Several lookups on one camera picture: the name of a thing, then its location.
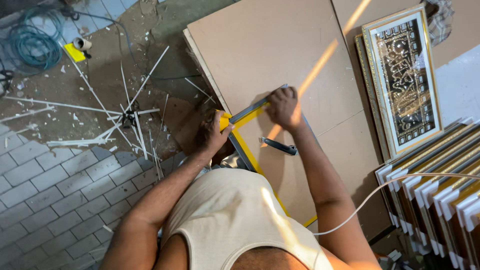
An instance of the mdf board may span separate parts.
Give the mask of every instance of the mdf board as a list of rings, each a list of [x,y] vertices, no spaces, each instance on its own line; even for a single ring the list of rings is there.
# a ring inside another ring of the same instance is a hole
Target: mdf board
[[[330,43],[335,52],[302,96],[319,135],[363,107],[329,0],[242,0],[188,30],[232,115],[288,83],[300,86]]]
[[[316,213],[300,156],[285,155],[272,147],[260,147],[258,138],[266,136],[272,126],[268,115],[262,113],[238,128],[238,132],[290,217],[308,225]],[[317,139],[358,206],[377,187],[372,171],[379,166],[364,111]],[[281,132],[276,140],[286,145],[294,144],[288,132]],[[370,237],[390,225],[380,193],[359,213],[359,219],[364,224],[364,233]]]

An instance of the yellow label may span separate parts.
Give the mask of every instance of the yellow label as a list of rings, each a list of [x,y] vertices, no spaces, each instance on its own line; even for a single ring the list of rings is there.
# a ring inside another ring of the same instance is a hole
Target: yellow label
[[[73,43],[69,43],[69,44],[65,45],[64,47],[67,50],[68,54],[70,54],[70,56],[72,57],[72,59],[75,62],[85,60],[84,54],[81,51],[77,50],[77,48],[75,48],[73,46]]]

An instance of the white cable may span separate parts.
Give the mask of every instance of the white cable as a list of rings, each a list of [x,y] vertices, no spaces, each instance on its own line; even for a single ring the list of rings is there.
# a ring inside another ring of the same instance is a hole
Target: white cable
[[[348,219],[346,221],[342,222],[340,225],[338,225],[337,227],[335,227],[335,228],[333,228],[333,229],[331,229],[327,232],[314,233],[313,235],[323,235],[323,234],[331,233],[331,232],[335,231],[336,229],[342,227],[351,218],[353,218],[353,216],[355,216],[355,214],[357,214],[357,212],[360,210],[360,208],[362,208],[362,206],[367,202],[368,199],[370,199],[370,197],[373,196],[373,194],[375,194],[375,192],[379,191],[382,187],[390,184],[391,182],[394,182],[394,181],[397,181],[397,180],[400,180],[400,179],[403,179],[403,178],[411,177],[411,176],[450,176],[450,177],[467,177],[467,178],[473,178],[473,179],[479,179],[480,180],[480,176],[478,176],[478,175],[459,174],[459,173],[413,173],[413,174],[407,174],[407,175],[399,176],[399,177],[394,178],[394,179],[392,179],[388,182],[385,182],[384,184],[382,184],[381,186],[379,186],[378,188],[373,190],[372,193],[370,193],[370,195],[368,195],[365,198],[365,200],[360,204],[360,206],[355,210],[355,212],[353,212],[353,214],[348,217]]]

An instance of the picture frame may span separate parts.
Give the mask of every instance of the picture frame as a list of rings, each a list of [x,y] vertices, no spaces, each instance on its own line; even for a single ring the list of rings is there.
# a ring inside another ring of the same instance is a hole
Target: picture frame
[[[368,62],[363,76],[389,162],[444,131],[424,4],[361,28],[355,40],[360,62]]]

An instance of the gray tile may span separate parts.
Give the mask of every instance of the gray tile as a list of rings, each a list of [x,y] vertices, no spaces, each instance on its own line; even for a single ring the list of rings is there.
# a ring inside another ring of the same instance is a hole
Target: gray tile
[[[108,191],[104,194],[104,196],[108,200],[108,202],[113,205],[125,199],[126,197],[136,193],[137,191],[138,190],[135,188],[133,183],[129,180],[122,185]]]
[[[130,205],[126,200],[123,200],[119,202],[118,204],[110,207],[109,209],[103,211],[100,213],[100,217],[103,219],[103,221],[108,224],[123,215],[125,215],[128,210],[130,210]]]
[[[43,227],[40,230],[18,240],[17,245],[23,252],[28,252],[52,238],[52,233],[46,227]]]
[[[77,238],[75,238],[70,231],[66,231],[52,240],[45,242],[42,245],[42,248],[48,253],[49,256],[52,256],[57,252],[60,252],[61,250],[75,244],[75,242],[77,242]]]
[[[42,248],[38,247],[27,254],[21,256],[18,259],[11,261],[11,264],[15,269],[31,269],[36,264],[47,259],[48,255],[43,251]]]
[[[72,211],[47,225],[47,228],[54,236],[57,236],[82,222],[83,220],[80,218],[77,212]]]
[[[38,270],[53,270],[59,269],[60,267],[72,261],[72,257],[67,253],[67,251],[63,250],[43,261],[42,263],[38,264],[36,267],[38,268]]]
[[[167,160],[164,160],[160,162],[160,167],[162,168],[162,173],[164,176],[169,175],[173,171],[173,157],[168,158]]]
[[[152,168],[153,166],[155,166],[155,163],[153,163],[149,160],[146,160],[145,157],[138,158],[137,162],[138,162],[138,164],[140,165],[140,167],[142,168],[143,171],[146,171],[146,170]]]
[[[140,165],[138,165],[138,162],[132,161],[129,164],[110,173],[109,176],[115,183],[115,185],[120,185],[121,183],[130,180],[131,178],[141,174],[142,172],[143,170]]]
[[[147,187],[150,184],[155,183],[156,168],[151,168],[148,171],[138,175],[132,179],[133,184],[138,190]]]
[[[17,163],[12,159],[12,157],[7,153],[0,156],[0,174],[8,172],[9,170],[17,167]]]
[[[107,227],[109,227],[112,231],[115,231],[115,229],[120,224],[120,222],[121,222],[121,219],[117,219],[116,221],[107,225]],[[101,228],[100,230],[96,231],[94,234],[101,243],[105,243],[106,241],[112,239],[113,237],[113,233],[111,233],[109,230],[105,228]]]
[[[26,144],[26,143],[28,143],[28,142],[30,141],[29,139],[23,137],[23,135],[21,135],[21,134],[17,134],[17,136],[20,138],[20,140],[21,140],[24,144]]]
[[[99,245],[100,242],[93,234],[91,234],[84,239],[78,241],[74,245],[68,247],[66,250],[72,258],[76,259]]]
[[[24,144],[22,142],[22,140],[17,135],[13,135],[13,136],[8,137],[7,148],[5,148],[5,137],[0,137],[0,141],[1,141],[0,155],[5,154],[6,152],[11,151],[11,150],[13,150],[13,149],[15,149],[15,148]]]
[[[77,191],[54,203],[52,208],[59,216],[63,216],[87,202],[88,200],[85,198],[85,196],[80,191]]]
[[[112,153],[107,149],[104,149],[98,146],[92,147],[92,152],[95,154],[98,160],[104,160],[112,155]]]
[[[87,267],[94,265],[95,263],[95,259],[90,254],[86,253],[75,259],[73,262],[62,266],[61,270],[88,270]]]
[[[36,160],[31,160],[24,163],[15,169],[6,172],[3,176],[7,178],[8,182],[12,186],[20,185],[21,183],[29,180],[30,178],[37,176],[43,172],[42,167]]]
[[[7,264],[22,255],[22,251],[17,245],[13,244],[0,250],[0,265]]]
[[[20,203],[0,214],[0,227],[5,229],[31,214],[33,214],[33,212],[30,208],[25,203]]]
[[[20,223],[15,224],[0,233],[0,248],[10,245],[27,234],[28,232]]]
[[[146,188],[128,197],[127,198],[128,203],[133,207],[138,202],[138,200],[145,195],[145,193],[147,193],[150,189],[152,189],[152,187],[153,185],[149,185]]]
[[[68,196],[73,192],[88,186],[89,184],[93,183],[90,176],[85,171],[81,171],[76,175],[63,180],[62,182],[57,184],[60,192],[64,196]]]
[[[103,223],[102,219],[96,215],[73,227],[70,231],[75,237],[77,237],[77,239],[82,239],[85,236],[96,232],[98,229],[102,228],[103,225],[105,225],[105,223]]]
[[[119,151],[115,153],[115,156],[117,157],[122,166],[127,165],[128,163],[137,159],[137,157],[132,152]]]
[[[95,154],[93,154],[92,150],[87,150],[79,154],[78,156],[67,160],[61,165],[68,173],[68,175],[74,175],[77,172],[83,171],[97,162],[98,159],[95,157]]]
[[[52,149],[50,152],[47,152],[37,157],[36,160],[38,161],[38,163],[40,163],[44,170],[48,170],[73,157],[74,155],[70,149],[55,148]]]
[[[34,177],[31,182],[39,191],[44,191],[47,188],[67,178],[68,174],[62,168],[62,166],[57,165],[52,169],[42,173],[41,175]]]
[[[27,181],[19,186],[16,186],[4,194],[0,195],[0,200],[7,206],[12,207],[19,202],[30,198],[37,194],[37,189],[30,181]]]
[[[48,207],[22,220],[20,223],[25,227],[25,229],[27,229],[29,233],[32,233],[57,218],[58,216],[55,211]]]
[[[91,201],[114,187],[116,187],[115,184],[110,179],[110,176],[107,175],[82,188],[81,191]]]
[[[10,155],[20,165],[48,152],[49,150],[50,149],[46,145],[39,144],[36,141],[30,141],[10,151]]]
[[[5,177],[0,176],[0,194],[4,193],[5,191],[11,189],[12,186],[10,183],[7,182],[7,179]]]
[[[42,191],[37,195],[27,199],[25,202],[34,211],[38,212],[43,208],[61,200],[63,198],[56,186],[53,186],[46,191]]]
[[[0,124],[0,136],[9,132],[10,131],[10,128],[8,128],[7,126],[3,125],[3,124]]]
[[[86,171],[92,180],[96,181],[120,167],[121,165],[115,156],[110,156],[99,163],[94,164],[90,168],[86,169]]]
[[[74,149],[74,148],[70,148],[70,150],[73,152],[74,155],[78,156],[80,154],[82,154],[84,151],[81,150],[81,149]]]
[[[107,252],[109,247],[110,247],[110,240],[106,241],[101,246],[96,247],[94,250],[89,251],[89,254],[92,255],[92,257],[96,261],[101,261],[105,256],[105,253]]]
[[[75,211],[83,220],[87,220],[109,207],[110,207],[110,204],[107,202],[105,197],[100,196],[80,206]]]

